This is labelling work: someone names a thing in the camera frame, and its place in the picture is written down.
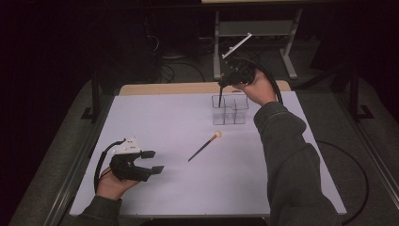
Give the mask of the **white metal desk frame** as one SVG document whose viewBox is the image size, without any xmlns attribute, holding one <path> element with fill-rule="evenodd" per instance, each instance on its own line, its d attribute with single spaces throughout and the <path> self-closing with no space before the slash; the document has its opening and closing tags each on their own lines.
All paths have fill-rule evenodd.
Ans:
<svg viewBox="0 0 399 226">
<path fill-rule="evenodd" d="M 233 50 L 236 50 L 239 44 L 243 44 L 245 40 L 252 37 L 285 37 L 287 43 L 284 48 L 279 49 L 281 59 L 284 63 L 286 71 L 290 79 L 296 80 L 297 74 L 290 59 L 290 51 L 295 39 L 296 31 L 302 16 L 303 9 L 298 8 L 295 11 L 295 17 L 291 20 L 274 20 L 274 21 L 241 21 L 227 22 L 219 19 L 219 12 L 215 13 L 215 46 L 213 53 L 214 62 L 214 79 L 221 78 L 221 60 L 229 56 Z M 236 38 L 244 39 L 238 42 L 234 47 L 230 47 L 226 54 L 219 52 L 220 38 Z"/>
</svg>

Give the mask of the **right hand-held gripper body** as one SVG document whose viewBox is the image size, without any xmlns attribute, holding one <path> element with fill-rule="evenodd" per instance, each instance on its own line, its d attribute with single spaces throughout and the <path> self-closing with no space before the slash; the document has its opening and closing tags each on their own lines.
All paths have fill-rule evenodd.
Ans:
<svg viewBox="0 0 399 226">
<path fill-rule="evenodd" d="M 222 59 L 231 70 L 229 73 L 224 73 L 225 82 L 227 79 L 236 79 L 239 84 L 251 84 L 255 78 L 256 64 L 246 58 L 236 56 L 234 52 L 244 44 L 248 39 L 252 37 L 251 33 L 247 33 L 247 36 L 240 40 L 237 44 L 229 48 L 226 54 L 222 55 Z"/>
</svg>

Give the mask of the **thin black makeup brush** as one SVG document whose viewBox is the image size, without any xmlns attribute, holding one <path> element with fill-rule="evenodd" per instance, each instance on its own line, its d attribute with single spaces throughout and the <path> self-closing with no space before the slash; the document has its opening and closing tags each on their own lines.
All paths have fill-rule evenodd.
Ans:
<svg viewBox="0 0 399 226">
<path fill-rule="evenodd" d="M 223 89 L 219 87 L 219 95 L 218 95 L 218 107 L 221 107 L 221 98 L 223 94 Z"/>
</svg>

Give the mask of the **white table mat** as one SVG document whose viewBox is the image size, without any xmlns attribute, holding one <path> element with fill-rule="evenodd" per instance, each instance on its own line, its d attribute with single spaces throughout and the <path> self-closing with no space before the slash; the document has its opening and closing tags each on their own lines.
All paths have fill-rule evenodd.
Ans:
<svg viewBox="0 0 399 226">
<path fill-rule="evenodd" d="M 163 171 L 122 197 L 121 214 L 133 218 L 251 218 L 270 213 L 267 166 L 254 116 L 261 106 L 251 103 L 245 124 L 213 125 L 214 94 L 132 95 L 115 98 L 85 176 L 71 207 L 77 216 L 94 196 L 94 171 L 102 151 L 111 143 L 135 137 L 139 147 L 155 151 L 138 159 L 140 167 L 163 166 Z M 283 106 L 306 124 L 304 140 L 315 139 L 292 91 Z M 194 154 L 215 131 L 212 141 Z"/>
</svg>

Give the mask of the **aluminium rail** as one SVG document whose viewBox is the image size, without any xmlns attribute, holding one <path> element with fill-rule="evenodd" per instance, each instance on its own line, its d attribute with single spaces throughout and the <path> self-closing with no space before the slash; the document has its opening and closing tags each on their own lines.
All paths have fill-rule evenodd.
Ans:
<svg viewBox="0 0 399 226">
<path fill-rule="evenodd" d="M 101 95 L 97 106 L 95 101 L 88 96 L 77 100 L 56 134 L 52 156 L 46 160 L 46 181 L 54 179 L 58 186 L 42 226 L 59 226 L 69 214 L 114 97 Z"/>
<path fill-rule="evenodd" d="M 361 98 L 355 113 L 350 110 L 346 95 L 335 97 L 399 209 L 399 124 L 375 96 Z"/>
</svg>

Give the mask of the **clear plastic organizer box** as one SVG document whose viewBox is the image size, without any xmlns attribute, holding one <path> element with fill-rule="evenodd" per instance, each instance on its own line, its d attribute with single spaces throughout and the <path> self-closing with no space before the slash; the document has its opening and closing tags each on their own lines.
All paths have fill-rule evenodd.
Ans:
<svg viewBox="0 0 399 226">
<path fill-rule="evenodd" d="M 212 97 L 213 125 L 245 124 L 248 99 L 245 94 L 222 95 L 218 107 L 218 95 Z"/>
</svg>

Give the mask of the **black metal stand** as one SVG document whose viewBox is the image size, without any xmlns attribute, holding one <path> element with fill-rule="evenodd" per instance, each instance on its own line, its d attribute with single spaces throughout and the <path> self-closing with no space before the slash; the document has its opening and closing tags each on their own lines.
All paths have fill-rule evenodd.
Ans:
<svg viewBox="0 0 399 226">
<path fill-rule="evenodd" d="M 359 74 L 356 68 L 353 68 L 350 80 L 349 113 L 355 122 L 374 117 L 366 105 L 359 105 Z"/>
<path fill-rule="evenodd" d="M 91 120 L 95 123 L 100 115 L 100 86 L 98 82 L 97 73 L 94 72 L 91 76 L 91 106 L 86 107 L 81 119 Z"/>
</svg>

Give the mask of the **round-head black makeup brush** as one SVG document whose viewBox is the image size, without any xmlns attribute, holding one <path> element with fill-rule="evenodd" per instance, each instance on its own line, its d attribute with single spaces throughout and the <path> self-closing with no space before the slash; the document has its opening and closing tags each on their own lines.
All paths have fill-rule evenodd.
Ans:
<svg viewBox="0 0 399 226">
<path fill-rule="evenodd" d="M 215 131 L 213 136 L 206 141 L 194 154 L 192 154 L 189 158 L 188 158 L 188 162 L 190 162 L 192 159 L 194 159 L 200 152 L 202 152 L 212 141 L 214 141 L 216 138 L 222 137 L 222 133 L 221 131 Z"/>
</svg>

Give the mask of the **person's left hand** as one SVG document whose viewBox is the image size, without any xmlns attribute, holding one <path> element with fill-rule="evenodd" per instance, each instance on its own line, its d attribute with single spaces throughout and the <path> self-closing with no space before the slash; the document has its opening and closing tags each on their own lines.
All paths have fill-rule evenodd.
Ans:
<svg viewBox="0 0 399 226">
<path fill-rule="evenodd" d="M 105 169 L 100 176 L 95 194 L 109 200 L 118 201 L 130 188 L 138 185 L 138 181 L 119 180 L 112 169 Z"/>
</svg>

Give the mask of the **person's right hand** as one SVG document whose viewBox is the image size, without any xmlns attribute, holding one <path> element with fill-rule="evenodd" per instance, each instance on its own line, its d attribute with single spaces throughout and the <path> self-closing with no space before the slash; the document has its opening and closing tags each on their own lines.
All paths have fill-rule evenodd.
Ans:
<svg viewBox="0 0 399 226">
<path fill-rule="evenodd" d="M 233 87 L 243 91 L 252 102 L 260 106 L 277 101 L 271 83 L 267 80 L 266 75 L 259 70 L 255 71 L 255 78 L 250 85 L 238 84 L 233 85 Z"/>
</svg>

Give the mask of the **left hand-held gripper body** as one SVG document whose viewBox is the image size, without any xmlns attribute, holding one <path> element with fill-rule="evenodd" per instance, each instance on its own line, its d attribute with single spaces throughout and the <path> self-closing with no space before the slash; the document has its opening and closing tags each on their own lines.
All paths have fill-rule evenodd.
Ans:
<svg viewBox="0 0 399 226">
<path fill-rule="evenodd" d="M 110 169 L 112 169 L 113 174 L 121 181 L 147 182 L 152 175 L 152 170 L 135 165 L 135 161 L 141 158 L 141 152 L 144 151 L 139 147 L 134 137 L 125 139 L 112 150 Z"/>
</svg>

